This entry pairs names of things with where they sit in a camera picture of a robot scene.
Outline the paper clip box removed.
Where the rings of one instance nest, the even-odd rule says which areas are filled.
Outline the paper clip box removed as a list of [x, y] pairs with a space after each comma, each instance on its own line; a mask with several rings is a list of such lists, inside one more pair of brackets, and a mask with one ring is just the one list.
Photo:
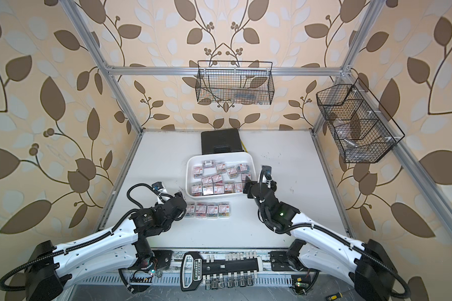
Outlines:
[[208, 203], [207, 204], [207, 218], [218, 218], [218, 204]]
[[194, 218], [195, 217], [195, 203], [187, 203], [185, 217], [186, 218]]
[[196, 218], [206, 218], [207, 217], [207, 203], [196, 202], [195, 217]]
[[228, 202], [218, 204], [218, 217], [229, 218], [231, 216], [231, 206]]

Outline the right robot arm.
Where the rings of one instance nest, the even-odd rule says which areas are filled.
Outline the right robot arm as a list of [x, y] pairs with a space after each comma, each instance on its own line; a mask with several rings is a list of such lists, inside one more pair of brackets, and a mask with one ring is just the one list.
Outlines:
[[243, 192], [256, 202], [259, 218], [269, 230], [295, 239], [288, 259], [291, 268], [310, 268], [334, 276], [353, 286], [364, 300], [411, 297], [408, 283], [379, 242], [364, 243], [324, 227], [280, 202], [273, 187], [272, 181], [247, 181]]

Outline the white plastic storage tray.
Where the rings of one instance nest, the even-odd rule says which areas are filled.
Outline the white plastic storage tray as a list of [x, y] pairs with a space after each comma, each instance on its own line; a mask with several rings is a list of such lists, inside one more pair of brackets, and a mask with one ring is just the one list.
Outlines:
[[208, 154], [188, 160], [185, 185], [193, 199], [220, 198], [241, 194], [246, 182], [256, 179], [250, 154]]

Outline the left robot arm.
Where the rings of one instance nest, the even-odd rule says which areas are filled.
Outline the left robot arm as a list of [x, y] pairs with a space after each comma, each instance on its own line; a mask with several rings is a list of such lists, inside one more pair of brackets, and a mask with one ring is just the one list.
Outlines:
[[149, 208], [131, 197], [135, 208], [127, 211], [113, 226], [73, 242], [53, 245], [40, 243], [29, 261], [0, 278], [0, 290], [24, 292], [26, 300], [53, 300], [66, 288], [85, 278], [110, 270], [134, 268], [150, 272], [159, 259], [147, 239], [167, 232], [187, 210], [182, 192], [167, 193], [161, 182], [135, 184], [148, 188], [158, 198]]

